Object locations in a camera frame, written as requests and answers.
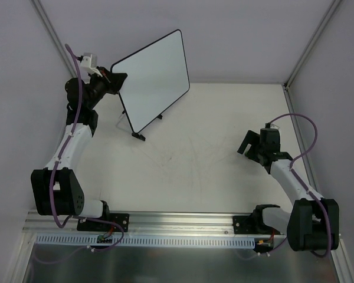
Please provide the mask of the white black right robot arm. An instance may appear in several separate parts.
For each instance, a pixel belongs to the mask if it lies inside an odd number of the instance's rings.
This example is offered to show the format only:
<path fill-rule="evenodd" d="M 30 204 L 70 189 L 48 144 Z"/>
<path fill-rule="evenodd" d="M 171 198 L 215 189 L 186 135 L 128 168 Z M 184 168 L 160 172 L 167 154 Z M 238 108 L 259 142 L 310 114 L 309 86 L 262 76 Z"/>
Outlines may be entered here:
<path fill-rule="evenodd" d="M 257 205 L 242 226 L 260 234 L 276 230 L 286 235 L 292 250 L 324 257 L 339 246 L 339 205 L 305 184 L 291 166 L 293 158 L 280 149 L 280 132 L 264 127 L 258 133 L 247 131 L 237 152 L 260 164 L 277 181 L 292 211 L 279 205 Z"/>

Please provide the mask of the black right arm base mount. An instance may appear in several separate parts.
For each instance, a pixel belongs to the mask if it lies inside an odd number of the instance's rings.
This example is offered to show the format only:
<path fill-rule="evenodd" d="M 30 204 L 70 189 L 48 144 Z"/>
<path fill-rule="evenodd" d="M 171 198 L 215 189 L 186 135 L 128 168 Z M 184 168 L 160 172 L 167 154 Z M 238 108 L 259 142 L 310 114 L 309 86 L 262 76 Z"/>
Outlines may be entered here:
<path fill-rule="evenodd" d="M 232 217 L 232 227 L 235 235 L 255 234 L 261 235 L 263 232 L 260 229 L 257 221 L 248 216 L 235 215 Z"/>

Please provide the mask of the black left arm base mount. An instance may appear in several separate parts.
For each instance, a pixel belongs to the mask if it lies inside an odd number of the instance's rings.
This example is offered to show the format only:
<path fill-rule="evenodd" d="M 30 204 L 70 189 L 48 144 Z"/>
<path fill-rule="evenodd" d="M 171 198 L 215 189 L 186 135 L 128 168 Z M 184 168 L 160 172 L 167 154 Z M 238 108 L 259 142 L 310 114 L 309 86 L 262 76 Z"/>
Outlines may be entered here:
<path fill-rule="evenodd" d="M 77 230 L 82 232 L 108 232 L 113 228 L 113 232 L 128 232 L 130 215 L 128 213 L 112 213 L 99 219 L 87 218 L 84 222 L 79 220 Z"/>

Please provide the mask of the small whiteboard black frame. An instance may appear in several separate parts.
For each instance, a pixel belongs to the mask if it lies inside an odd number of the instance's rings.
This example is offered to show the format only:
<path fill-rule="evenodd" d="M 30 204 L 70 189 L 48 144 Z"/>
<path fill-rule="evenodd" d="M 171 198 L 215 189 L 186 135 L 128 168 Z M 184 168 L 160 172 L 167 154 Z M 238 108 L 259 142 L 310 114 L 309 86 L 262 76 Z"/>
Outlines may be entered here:
<path fill-rule="evenodd" d="M 126 73 L 120 100 L 133 136 L 190 89 L 182 31 L 176 29 L 115 62 L 112 73 Z"/>

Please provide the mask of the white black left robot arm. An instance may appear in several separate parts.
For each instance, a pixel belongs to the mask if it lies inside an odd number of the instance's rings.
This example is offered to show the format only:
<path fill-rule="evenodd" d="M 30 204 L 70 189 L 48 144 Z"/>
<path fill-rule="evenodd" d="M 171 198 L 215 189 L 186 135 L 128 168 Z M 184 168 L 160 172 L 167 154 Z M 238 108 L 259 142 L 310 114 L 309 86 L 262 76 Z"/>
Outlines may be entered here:
<path fill-rule="evenodd" d="M 99 115 L 95 106 L 105 94 L 118 94 L 127 77 L 126 73 L 112 73 L 100 67 L 87 84 L 79 78 L 66 82 L 68 103 L 63 138 L 51 160 L 31 173 L 39 215 L 86 219 L 99 231 L 110 226 L 107 202 L 87 198 L 74 171 L 96 132 Z"/>

